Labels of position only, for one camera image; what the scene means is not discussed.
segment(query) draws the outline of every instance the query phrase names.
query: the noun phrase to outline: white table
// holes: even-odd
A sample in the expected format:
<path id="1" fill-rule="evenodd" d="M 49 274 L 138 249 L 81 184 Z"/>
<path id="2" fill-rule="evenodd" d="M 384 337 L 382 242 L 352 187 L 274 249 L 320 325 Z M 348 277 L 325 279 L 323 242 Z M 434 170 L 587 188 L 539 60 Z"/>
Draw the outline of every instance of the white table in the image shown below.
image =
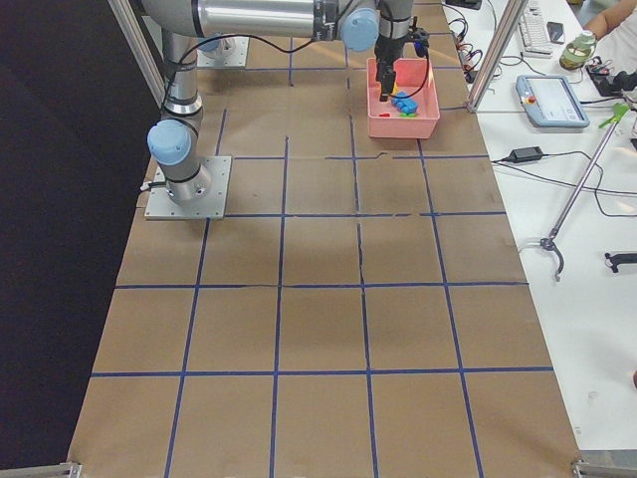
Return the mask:
<path id="1" fill-rule="evenodd" d="M 492 0 L 498 18 L 505 0 Z M 565 0 L 540 0 L 544 21 L 564 24 L 565 37 L 581 29 Z M 487 49 L 493 37 L 493 16 L 483 2 L 480 11 L 462 9 L 469 21 L 466 41 Z M 458 17 L 445 9 L 449 20 Z M 520 54 L 515 34 L 507 55 Z M 566 75 L 556 47 L 550 60 L 529 59 L 537 70 Z M 532 74 L 524 64 L 503 67 L 479 107 L 478 119 L 491 159 L 511 149 L 540 146 L 544 152 L 582 149 L 592 154 L 604 131 L 597 126 L 611 116 L 608 104 L 586 108 L 591 125 L 582 132 L 548 132 L 529 123 L 515 93 L 518 75 Z M 587 75 L 573 85 L 581 100 L 599 99 Z M 630 112 L 617 128 L 599 163 L 605 168 L 602 187 L 637 191 L 637 151 L 631 145 L 635 114 Z M 525 165 L 535 174 L 577 182 L 586 165 L 580 155 L 560 156 Z M 495 166 L 496 178 L 519 247 L 545 237 L 571 189 L 528 179 Z M 593 172 L 588 184 L 596 184 Z M 637 198 L 601 196 L 607 212 L 637 214 Z M 637 266 L 620 266 L 613 274 L 603 263 L 604 252 L 637 251 L 637 218 L 602 216 L 591 193 L 582 193 L 555 240 L 566 265 L 559 284 L 552 275 L 555 257 L 539 248 L 524 249 L 521 259 L 553 361 L 577 444 L 581 450 L 637 449 Z"/>

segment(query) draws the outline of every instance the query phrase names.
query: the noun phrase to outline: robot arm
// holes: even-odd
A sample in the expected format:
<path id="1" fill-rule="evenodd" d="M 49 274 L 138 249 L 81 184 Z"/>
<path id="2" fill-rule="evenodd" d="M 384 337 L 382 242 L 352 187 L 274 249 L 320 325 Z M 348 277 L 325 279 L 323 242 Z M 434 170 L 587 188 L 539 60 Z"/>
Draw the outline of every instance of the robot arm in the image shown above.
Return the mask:
<path id="1" fill-rule="evenodd" d="M 162 28 L 197 38 L 222 32 L 331 41 L 341 38 L 338 30 L 348 29 L 369 35 L 369 24 L 354 24 L 354 19 L 347 22 L 347 18 L 361 9 L 372 12 L 375 9 L 374 0 L 142 0 L 142 3 Z"/>
<path id="2" fill-rule="evenodd" d="M 168 91 L 162 121 L 148 135 L 148 146 L 166 178 L 175 203 L 206 194 L 210 174 L 196 156 L 202 118 L 197 92 L 195 47 L 219 34 L 268 35 L 341 40 L 354 51 L 376 45 L 377 79 L 384 99 L 392 93 L 393 63 L 418 29 L 411 22 L 413 0 L 141 0 L 162 28 Z"/>
<path id="3" fill-rule="evenodd" d="M 413 0 L 380 1 L 379 36 L 374 48 L 380 100 L 386 102 L 396 82 L 394 62 L 403 56 L 405 43 L 413 43 L 419 57 L 427 56 L 429 34 L 412 21 Z"/>

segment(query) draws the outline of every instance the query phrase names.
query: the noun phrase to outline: glass jar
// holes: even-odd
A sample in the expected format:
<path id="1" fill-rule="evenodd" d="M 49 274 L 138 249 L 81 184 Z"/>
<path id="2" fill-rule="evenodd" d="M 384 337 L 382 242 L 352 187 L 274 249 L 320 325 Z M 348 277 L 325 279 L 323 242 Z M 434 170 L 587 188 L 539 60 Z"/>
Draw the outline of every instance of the glass jar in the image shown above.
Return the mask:
<path id="1" fill-rule="evenodd" d="M 597 41 L 589 30 L 583 30 L 577 38 L 566 45 L 559 57 L 559 65 L 565 70 L 577 70 L 584 66 L 586 60 L 593 56 Z"/>

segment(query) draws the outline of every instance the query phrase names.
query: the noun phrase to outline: brown cardboard floor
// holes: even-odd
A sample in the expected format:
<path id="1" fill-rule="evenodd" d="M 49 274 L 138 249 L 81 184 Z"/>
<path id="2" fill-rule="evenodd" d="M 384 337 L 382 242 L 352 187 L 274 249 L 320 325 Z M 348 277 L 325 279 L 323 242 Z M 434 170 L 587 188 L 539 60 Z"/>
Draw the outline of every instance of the brown cardboard floor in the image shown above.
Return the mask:
<path id="1" fill-rule="evenodd" d="M 426 140 L 367 137 L 366 55 L 341 44 L 252 42 L 248 70 L 200 73 L 228 217 L 147 222 L 140 198 L 70 452 L 87 477 L 570 476 L 442 7 L 416 9 Z"/>

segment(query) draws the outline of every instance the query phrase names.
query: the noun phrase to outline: power adapter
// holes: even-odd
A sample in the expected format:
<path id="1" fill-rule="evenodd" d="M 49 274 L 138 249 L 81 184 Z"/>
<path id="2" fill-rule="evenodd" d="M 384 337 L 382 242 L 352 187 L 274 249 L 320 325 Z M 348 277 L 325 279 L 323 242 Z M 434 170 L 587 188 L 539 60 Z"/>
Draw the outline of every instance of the power adapter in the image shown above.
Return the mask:
<path id="1" fill-rule="evenodd" d="M 472 10 L 480 10 L 482 0 L 445 0 L 447 5 L 454 7 L 471 8 Z"/>
<path id="2" fill-rule="evenodd" d="M 512 149 L 511 154 L 509 156 L 504 157 L 502 162 L 531 162 L 531 161 L 539 161 L 544 156 L 544 153 L 541 151 L 539 146 L 534 147 L 519 147 L 517 149 Z"/>

